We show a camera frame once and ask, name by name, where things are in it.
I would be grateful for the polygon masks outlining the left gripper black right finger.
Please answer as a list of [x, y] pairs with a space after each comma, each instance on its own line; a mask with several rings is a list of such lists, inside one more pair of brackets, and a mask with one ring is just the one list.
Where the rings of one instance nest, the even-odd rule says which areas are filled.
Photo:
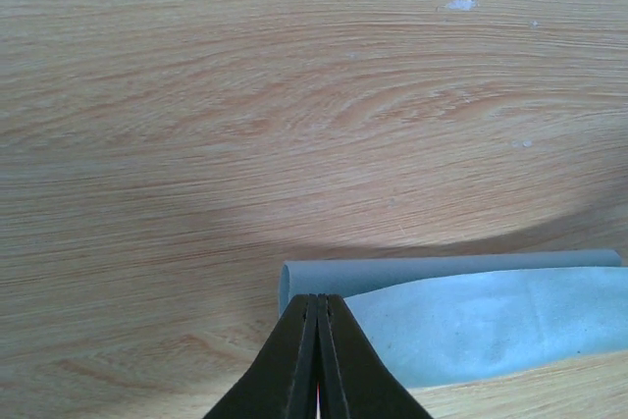
[[317, 301], [321, 416], [429, 418], [384, 365], [343, 298], [320, 294]]

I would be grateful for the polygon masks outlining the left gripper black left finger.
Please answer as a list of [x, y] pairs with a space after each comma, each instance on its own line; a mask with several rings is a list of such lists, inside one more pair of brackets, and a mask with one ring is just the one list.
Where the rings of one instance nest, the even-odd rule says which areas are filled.
[[288, 304], [251, 366], [208, 411], [210, 419], [314, 418], [318, 298]]

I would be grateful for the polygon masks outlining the light blue cleaning cloth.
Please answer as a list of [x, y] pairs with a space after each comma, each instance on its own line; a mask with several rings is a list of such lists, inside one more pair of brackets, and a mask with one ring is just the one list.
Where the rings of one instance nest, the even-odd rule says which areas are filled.
[[319, 293], [344, 299], [409, 388], [627, 346], [627, 269], [610, 249], [284, 264], [281, 308]]

